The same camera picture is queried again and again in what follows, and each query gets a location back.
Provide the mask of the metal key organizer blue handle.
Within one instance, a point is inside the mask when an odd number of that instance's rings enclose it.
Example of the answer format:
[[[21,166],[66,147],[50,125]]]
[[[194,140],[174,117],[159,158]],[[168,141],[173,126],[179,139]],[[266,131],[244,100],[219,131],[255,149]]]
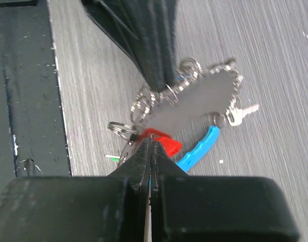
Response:
[[[130,111],[131,125],[109,122],[108,129],[126,140],[118,162],[121,166],[138,149],[139,135],[153,128],[174,137],[188,124],[205,115],[212,115],[213,124],[196,146],[176,162],[189,171],[215,144],[226,122],[225,113],[236,102],[242,76],[231,58],[207,70],[193,58],[184,58],[178,66],[178,79],[173,86],[154,92],[144,85]]]

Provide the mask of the red headed key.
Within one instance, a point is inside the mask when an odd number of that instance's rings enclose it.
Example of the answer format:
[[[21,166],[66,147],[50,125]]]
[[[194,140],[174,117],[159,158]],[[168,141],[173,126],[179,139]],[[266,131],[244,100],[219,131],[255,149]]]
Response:
[[[138,141],[142,141],[144,138],[148,138],[153,135],[154,141],[158,141],[163,146],[167,156],[169,158],[176,155],[182,149],[182,143],[174,140],[170,135],[155,130],[153,128],[145,129],[138,137]]]

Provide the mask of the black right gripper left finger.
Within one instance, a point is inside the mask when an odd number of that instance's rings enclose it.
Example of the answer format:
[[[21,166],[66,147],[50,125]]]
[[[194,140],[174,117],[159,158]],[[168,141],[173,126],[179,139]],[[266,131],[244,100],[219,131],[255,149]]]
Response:
[[[0,196],[0,241],[146,241],[151,140],[107,176],[22,177]]]

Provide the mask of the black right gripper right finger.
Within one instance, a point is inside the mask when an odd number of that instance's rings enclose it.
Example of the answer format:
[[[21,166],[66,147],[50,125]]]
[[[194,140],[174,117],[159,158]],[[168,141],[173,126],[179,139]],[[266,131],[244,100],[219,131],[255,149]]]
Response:
[[[284,193],[272,179],[192,176],[152,145],[153,241],[298,241]]]

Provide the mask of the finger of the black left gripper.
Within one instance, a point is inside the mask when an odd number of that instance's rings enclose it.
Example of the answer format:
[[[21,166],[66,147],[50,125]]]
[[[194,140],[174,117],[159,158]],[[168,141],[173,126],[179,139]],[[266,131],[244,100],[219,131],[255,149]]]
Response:
[[[164,82],[174,85],[176,81],[175,20],[177,1],[158,1],[159,37],[163,61]]]
[[[153,91],[164,89],[162,61],[141,1],[81,1],[88,17],[135,64]]]

